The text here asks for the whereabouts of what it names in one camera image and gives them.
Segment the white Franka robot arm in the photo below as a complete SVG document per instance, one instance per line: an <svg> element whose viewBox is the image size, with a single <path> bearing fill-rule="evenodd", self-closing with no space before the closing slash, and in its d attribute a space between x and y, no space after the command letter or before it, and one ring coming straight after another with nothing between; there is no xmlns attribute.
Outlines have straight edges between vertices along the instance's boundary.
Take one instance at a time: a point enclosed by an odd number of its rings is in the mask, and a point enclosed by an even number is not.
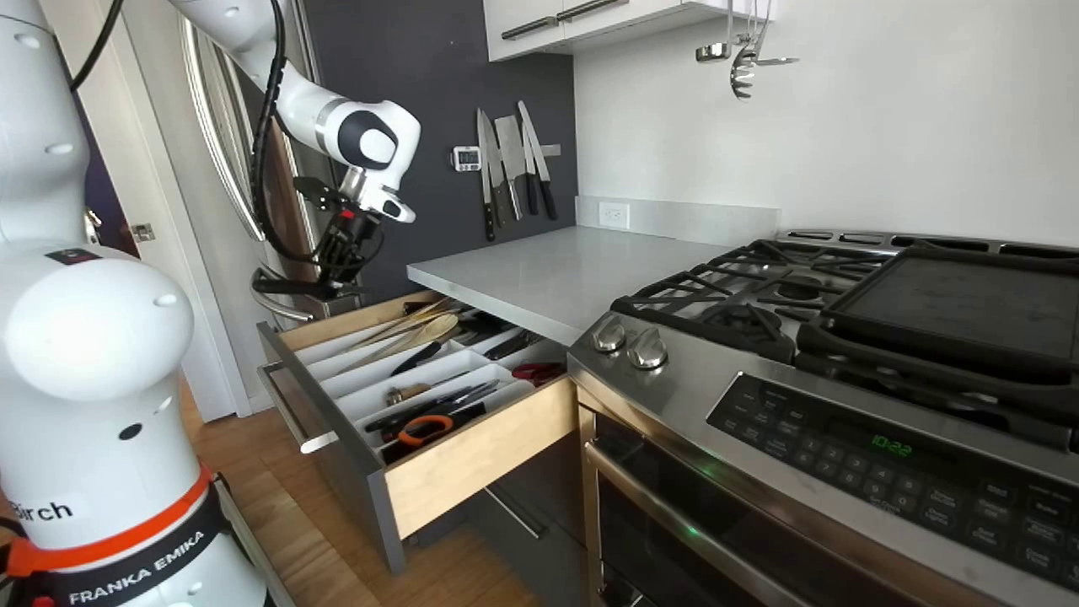
<svg viewBox="0 0 1079 607"><path fill-rule="evenodd" d="M38 0L0 0L9 607L276 607L181 429L185 293L85 237L88 137Z"/></svg>

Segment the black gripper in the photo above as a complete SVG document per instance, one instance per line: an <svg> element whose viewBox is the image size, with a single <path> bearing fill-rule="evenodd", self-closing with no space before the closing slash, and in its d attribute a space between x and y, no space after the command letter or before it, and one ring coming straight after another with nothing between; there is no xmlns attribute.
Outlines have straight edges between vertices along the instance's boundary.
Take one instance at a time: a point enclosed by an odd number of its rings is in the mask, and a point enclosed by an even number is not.
<svg viewBox="0 0 1079 607"><path fill-rule="evenodd" d="M384 232L371 212L365 212L353 200L346 200L345 191L329 190L313 174L295 174L292 190L317 210L329 212L317 239L320 272L310 293L338 295L381 254Z"/></svg>

